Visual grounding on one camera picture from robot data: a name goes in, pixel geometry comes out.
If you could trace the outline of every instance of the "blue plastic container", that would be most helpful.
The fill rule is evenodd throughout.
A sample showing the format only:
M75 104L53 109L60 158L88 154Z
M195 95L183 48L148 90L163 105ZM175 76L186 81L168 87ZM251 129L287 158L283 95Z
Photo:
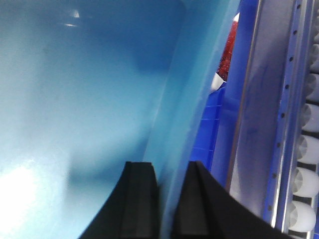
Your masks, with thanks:
M151 161L169 238L238 3L1 1L0 237L77 238Z

